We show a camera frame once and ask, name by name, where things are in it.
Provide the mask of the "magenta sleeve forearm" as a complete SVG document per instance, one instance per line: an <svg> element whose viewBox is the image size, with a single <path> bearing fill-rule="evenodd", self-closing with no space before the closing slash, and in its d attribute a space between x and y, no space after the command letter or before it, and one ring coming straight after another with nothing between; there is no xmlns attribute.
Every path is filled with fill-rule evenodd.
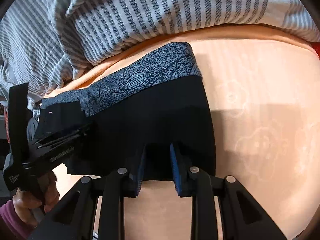
<svg viewBox="0 0 320 240"><path fill-rule="evenodd" d="M1 206L1 223L16 239L27 239L33 227L23 222L17 215L12 200Z"/></svg>

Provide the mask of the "person left hand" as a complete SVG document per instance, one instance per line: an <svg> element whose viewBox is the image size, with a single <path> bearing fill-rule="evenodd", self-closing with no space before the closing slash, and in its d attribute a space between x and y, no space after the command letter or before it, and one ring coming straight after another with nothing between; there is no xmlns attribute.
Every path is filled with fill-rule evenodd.
<svg viewBox="0 0 320 240"><path fill-rule="evenodd" d="M46 177L48 178L49 184L44 194L44 212L48 213L59 202L60 194L56 188L57 178L54 172L48 172ZM22 222L32 227L36 227L38 225L38 222L31 213L31 210L41 207L42 202L33 196L32 193L18 189L13 197L13 204L15 212Z"/></svg>

